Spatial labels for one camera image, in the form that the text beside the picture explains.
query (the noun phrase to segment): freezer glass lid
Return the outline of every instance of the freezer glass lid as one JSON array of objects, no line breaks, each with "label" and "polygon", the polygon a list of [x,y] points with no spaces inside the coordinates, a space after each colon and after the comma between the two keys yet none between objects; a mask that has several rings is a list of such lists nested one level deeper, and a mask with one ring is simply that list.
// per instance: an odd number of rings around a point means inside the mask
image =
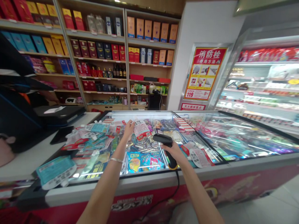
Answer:
[{"label": "freezer glass lid", "polygon": [[227,161],[299,152],[298,142],[219,112],[177,112]]}]

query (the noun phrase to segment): hand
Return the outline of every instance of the hand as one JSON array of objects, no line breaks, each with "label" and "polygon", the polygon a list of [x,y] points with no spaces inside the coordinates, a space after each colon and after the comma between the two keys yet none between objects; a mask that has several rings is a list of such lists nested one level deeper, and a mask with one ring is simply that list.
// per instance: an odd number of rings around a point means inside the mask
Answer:
[{"label": "hand", "polygon": [[125,132],[124,132],[124,138],[126,140],[129,140],[130,137],[132,136],[134,127],[135,127],[135,122],[133,122],[132,120],[129,120],[125,126]]},{"label": "hand", "polygon": [[177,164],[182,168],[185,164],[189,164],[187,158],[184,156],[183,152],[181,151],[180,147],[176,142],[172,142],[172,147],[169,148],[168,146],[161,145],[161,148],[168,151],[172,157],[177,161]]}]

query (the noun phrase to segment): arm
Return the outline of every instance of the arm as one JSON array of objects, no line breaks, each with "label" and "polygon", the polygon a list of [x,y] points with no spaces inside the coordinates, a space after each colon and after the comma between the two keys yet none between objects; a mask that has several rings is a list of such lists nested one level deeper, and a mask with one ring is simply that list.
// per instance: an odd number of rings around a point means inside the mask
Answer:
[{"label": "arm", "polygon": [[[124,159],[126,152],[126,145],[132,136],[135,122],[131,120],[125,127],[125,133],[119,142],[112,158],[119,160]],[[106,223],[111,211],[111,205],[119,181],[122,163],[110,160],[102,176],[100,177],[90,200],[83,211],[77,224],[90,224],[90,223]]]},{"label": "arm", "polygon": [[220,213],[211,201],[193,167],[190,165],[177,143],[173,142],[171,148],[164,145],[161,146],[173,156],[182,169],[198,222],[200,224],[224,224]]}]

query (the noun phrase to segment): red poster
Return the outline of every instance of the red poster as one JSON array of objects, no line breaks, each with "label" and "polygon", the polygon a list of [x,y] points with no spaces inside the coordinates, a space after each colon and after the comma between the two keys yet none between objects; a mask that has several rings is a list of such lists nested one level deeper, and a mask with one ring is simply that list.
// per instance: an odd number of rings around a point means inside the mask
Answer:
[{"label": "red poster", "polygon": [[184,99],[208,100],[227,48],[196,48]]},{"label": "red poster", "polygon": [[205,105],[182,103],[181,110],[205,110]]}]

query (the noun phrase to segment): blue box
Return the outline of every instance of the blue box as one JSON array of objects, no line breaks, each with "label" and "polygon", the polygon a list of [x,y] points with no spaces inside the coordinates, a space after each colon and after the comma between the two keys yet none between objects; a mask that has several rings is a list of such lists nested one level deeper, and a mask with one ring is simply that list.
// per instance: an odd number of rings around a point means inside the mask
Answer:
[{"label": "blue box", "polygon": [[35,44],[38,52],[43,53],[43,54],[47,54],[48,52],[45,48],[43,39],[40,36],[33,36],[33,35],[32,35],[32,38],[33,38],[34,44]]},{"label": "blue box", "polygon": [[27,51],[27,48],[21,38],[20,34],[10,33],[19,51]]},{"label": "blue box", "polygon": [[27,35],[27,34],[21,34],[21,37],[22,37],[22,39],[23,39],[23,42],[24,42],[24,44],[25,44],[27,50],[28,50],[29,52],[35,52],[35,53],[36,53],[37,51],[36,51],[36,49],[35,49],[35,46],[34,46],[32,40],[31,40],[30,36]]},{"label": "blue box", "polygon": [[15,42],[13,41],[12,39],[12,36],[10,35],[9,32],[6,32],[6,31],[1,31],[1,33],[3,34],[3,36],[6,37],[6,39],[15,47],[15,49],[17,49],[17,46],[15,44]]},{"label": "blue box", "polygon": [[65,59],[58,59],[59,64],[61,66],[62,72],[65,75],[70,75],[71,73],[69,72],[68,64]]},{"label": "blue box", "polygon": [[71,75],[75,75],[75,71],[74,71],[71,59],[67,59],[66,62],[68,63],[68,67],[69,67],[69,71],[70,71]]}]

